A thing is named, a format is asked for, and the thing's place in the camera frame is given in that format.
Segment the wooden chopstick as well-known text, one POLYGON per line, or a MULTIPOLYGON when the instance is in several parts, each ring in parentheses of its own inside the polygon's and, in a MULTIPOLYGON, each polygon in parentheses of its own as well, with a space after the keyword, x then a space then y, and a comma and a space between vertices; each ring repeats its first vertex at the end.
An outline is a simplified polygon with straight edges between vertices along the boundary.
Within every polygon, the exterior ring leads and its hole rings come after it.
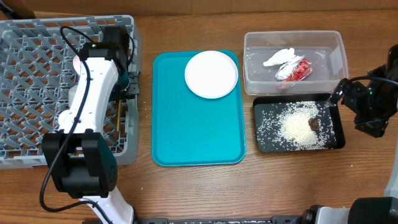
POLYGON ((122 112, 122 100, 120 99, 118 102, 118 117, 117 117, 117 132, 120 132, 120 124, 121 124, 121 112, 122 112))

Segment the brown food scrap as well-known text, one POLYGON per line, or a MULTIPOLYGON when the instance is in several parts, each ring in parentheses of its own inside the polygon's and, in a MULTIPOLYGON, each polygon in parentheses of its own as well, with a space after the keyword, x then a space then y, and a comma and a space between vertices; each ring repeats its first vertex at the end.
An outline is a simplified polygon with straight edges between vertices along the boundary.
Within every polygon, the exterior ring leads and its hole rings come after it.
POLYGON ((320 124, 319 124, 319 121, 318 121, 318 119, 316 119, 316 118, 310 118, 309 120, 308 120, 308 125, 310 126, 310 129, 312 130, 312 131, 319 131, 320 130, 320 124))

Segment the white paper cup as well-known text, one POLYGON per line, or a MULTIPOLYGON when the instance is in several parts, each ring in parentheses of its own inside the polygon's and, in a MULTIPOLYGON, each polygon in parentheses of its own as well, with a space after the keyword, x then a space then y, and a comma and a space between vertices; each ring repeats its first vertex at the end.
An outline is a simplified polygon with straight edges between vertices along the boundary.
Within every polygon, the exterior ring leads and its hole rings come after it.
POLYGON ((64 133, 68 133, 73 124, 73 118, 70 115, 69 110, 62 111, 58 117, 58 130, 63 131, 64 133))

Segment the red snack wrapper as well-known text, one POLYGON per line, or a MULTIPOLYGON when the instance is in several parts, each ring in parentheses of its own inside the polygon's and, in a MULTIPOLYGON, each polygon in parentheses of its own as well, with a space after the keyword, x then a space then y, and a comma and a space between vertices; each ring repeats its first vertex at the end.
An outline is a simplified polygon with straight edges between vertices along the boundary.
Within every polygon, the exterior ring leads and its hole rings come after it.
POLYGON ((284 63, 275 75, 279 82, 299 82, 312 73, 311 63, 303 57, 295 57, 284 63))

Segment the large white round plate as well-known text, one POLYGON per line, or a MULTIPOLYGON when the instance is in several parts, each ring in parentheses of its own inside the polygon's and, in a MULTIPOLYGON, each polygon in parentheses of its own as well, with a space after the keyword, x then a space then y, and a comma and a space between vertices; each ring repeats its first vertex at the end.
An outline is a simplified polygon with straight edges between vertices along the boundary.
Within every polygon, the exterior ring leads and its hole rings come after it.
POLYGON ((206 99, 217 99, 233 91, 239 75, 231 57, 209 50, 196 54, 188 61, 184 77, 194 94, 206 99))

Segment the white rice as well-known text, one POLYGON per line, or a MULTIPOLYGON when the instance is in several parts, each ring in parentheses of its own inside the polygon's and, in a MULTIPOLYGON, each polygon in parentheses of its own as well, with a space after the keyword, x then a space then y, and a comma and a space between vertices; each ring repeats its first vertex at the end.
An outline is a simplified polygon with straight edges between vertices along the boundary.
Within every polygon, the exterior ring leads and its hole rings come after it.
POLYGON ((290 152, 336 147, 329 107, 322 101, 258 104, 254 107, 257 146, 262 152, 290 152), (316 118, 319 131, 312 131, 316 118))

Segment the white tissue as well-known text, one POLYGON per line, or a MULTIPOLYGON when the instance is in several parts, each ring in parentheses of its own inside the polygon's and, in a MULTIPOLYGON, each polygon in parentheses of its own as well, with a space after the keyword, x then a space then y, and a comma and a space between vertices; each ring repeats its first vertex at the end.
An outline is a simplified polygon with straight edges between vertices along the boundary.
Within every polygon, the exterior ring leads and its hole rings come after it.
POLYGON ((304 59, 304 56, 295 54, 294 48, 282 49, 276 52, 270 59, 263 63, 265 67, 280 65, 280 69, 294 68, 299 62, 304 59))

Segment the grey bowl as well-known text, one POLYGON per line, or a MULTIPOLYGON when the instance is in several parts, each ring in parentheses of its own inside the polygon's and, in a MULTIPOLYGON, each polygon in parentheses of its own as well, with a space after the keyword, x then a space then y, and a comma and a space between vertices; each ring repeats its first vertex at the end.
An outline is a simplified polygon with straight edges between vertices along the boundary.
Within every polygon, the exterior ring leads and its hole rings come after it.
POLYGON ((69 89, 69 91, 68 91, 68 107, 69 107, 69 108, 72 106, 73 99, 74 99, 74 97, 75 97, 75 93, 76 93, 77 87, 78 87, 78 86, 75 85, 75 86, 71 87, 71 88, 69 89))

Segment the pink small bowl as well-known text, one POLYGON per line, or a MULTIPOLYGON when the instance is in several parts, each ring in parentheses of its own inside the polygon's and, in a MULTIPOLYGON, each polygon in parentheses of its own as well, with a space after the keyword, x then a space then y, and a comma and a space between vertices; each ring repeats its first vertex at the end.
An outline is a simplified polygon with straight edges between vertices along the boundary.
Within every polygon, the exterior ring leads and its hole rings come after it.
POLYGON ((76 71, 76 73, 78 75, 80 75, 80 73, 81 73, 81 61, 80 61, 79 56, 77 56, 77 55, 74 56, 72 64, 73 64, 74 71, 76 71))

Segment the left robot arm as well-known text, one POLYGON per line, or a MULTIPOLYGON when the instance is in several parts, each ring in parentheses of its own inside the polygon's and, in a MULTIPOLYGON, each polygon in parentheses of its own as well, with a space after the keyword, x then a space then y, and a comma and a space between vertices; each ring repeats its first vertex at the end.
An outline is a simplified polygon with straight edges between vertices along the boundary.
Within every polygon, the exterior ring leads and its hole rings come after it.
POLYGON ((78 83, 59 128, 44 135, 41 147, 48 171, 39 193, 41 207, 52 213, 88 205, 100 223, 140 223, 136 210, 116 187, 117 161, 103 137, 112 96, 121 99, 129 86, 132 37, 117 26, 104 28, 103 39, 88 39, 75 53, 78 83))

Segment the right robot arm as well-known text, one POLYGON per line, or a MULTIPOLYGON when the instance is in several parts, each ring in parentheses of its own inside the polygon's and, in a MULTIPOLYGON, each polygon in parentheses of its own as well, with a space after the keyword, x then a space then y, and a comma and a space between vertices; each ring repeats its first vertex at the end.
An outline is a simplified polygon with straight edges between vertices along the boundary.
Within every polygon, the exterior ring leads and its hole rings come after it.
MULTIPOLYGON (((338 103, 355 113, 357 130, 383 137, 397 113, 397 46, 389 49, 386 64, 365 76, 342 79, 326 101, 328 106, 338 103)), ((292 223, 397 223, 397 198, 359 198, 345 209, 312 205, 292 223)))

